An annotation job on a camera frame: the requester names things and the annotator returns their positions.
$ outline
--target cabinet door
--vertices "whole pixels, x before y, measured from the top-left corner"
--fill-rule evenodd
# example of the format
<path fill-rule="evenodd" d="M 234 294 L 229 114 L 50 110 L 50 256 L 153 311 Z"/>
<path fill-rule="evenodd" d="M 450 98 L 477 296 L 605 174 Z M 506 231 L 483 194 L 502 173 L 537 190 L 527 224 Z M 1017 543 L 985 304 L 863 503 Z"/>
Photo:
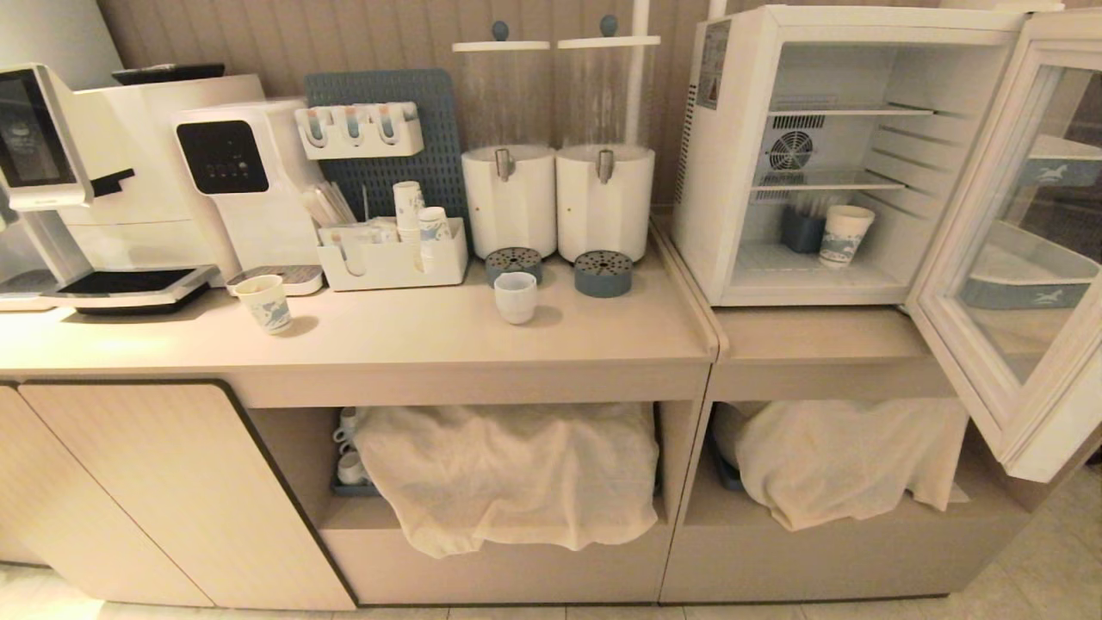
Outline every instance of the cabinet door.
<path fill-rule="evenodd" d="M 215 605 L 355 607 L 244 412 L 220 385 L 25 384 L 19 390 Z"/>
<path fill-rule="evenodd" d="M 1102 424 L 1102 11 L 1033 17 L 908 307 L 1011 476 Z"/>
<path fill-rule="evenodd" d="M 86 594 L 209 607 L 11 387 L 0 387 L 0 522 Z"/>

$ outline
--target tile floor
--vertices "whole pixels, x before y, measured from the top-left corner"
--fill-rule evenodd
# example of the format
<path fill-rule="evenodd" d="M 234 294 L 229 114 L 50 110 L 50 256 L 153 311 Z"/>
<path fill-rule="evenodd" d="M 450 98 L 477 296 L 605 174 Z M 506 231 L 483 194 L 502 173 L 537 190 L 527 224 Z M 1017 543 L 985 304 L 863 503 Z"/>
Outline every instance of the tile floor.
<path fill-rule="evenodd" d="M 0 620 L 1098 620 L 1102 468 L 1084 469 L 963 592 L 942 599 L 770 606 L 237 611 L 91 599 L 52 570 L 0 565 Z"/>

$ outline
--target fridge fan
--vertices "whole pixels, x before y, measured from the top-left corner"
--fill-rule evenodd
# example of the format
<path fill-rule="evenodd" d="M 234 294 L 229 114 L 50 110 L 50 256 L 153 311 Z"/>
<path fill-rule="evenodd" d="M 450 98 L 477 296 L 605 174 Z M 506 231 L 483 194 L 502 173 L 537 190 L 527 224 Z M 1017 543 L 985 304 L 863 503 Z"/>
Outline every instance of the fridge fan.
<path fill-rule="evenodd" d="M 781 134 L 769 148 L 769 166 L 774 170 L 800 170 L 811 159 L 814 144 L 803 131 Z"/>

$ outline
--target mini fridge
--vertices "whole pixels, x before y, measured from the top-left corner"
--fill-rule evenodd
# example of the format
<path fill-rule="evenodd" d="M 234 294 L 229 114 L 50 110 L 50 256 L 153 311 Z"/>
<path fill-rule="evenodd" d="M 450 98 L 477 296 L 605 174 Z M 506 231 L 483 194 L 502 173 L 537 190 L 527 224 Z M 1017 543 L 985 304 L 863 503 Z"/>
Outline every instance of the mini fridge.
<path fill-rule="evenodd" d="M 674 240 L 713 305 L 901 304 L 1015 477 L 1102 425 L 1102 9 L 701 23 L 682 153 Z M 875 214 L 851 263 L 781 242 L 801 196 Z"/>

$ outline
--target dispenser tap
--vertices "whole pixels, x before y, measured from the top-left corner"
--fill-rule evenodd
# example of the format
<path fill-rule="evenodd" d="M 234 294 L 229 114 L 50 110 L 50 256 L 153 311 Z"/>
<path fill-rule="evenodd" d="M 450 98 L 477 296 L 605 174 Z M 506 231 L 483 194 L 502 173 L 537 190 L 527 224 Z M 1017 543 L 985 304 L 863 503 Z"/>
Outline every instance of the dispenser tap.
<path fill-rule="evenodd" d="M 497 149 L 494 151 L 494 159 L 497 162 L 497 177 L 501 182 L 508 182 L 509 176 L 517 170 L 517 164 L 509 154 L 509 149 Z"/>
<path fill-rule="evenodd" d="M 616 156 L 613 151 L 601 149 L 597 153 L 597 178 L 601 178 L 602 185 L 608 183 L 608 180 L 613 177 L 614 167 L 616 167 Z"/>

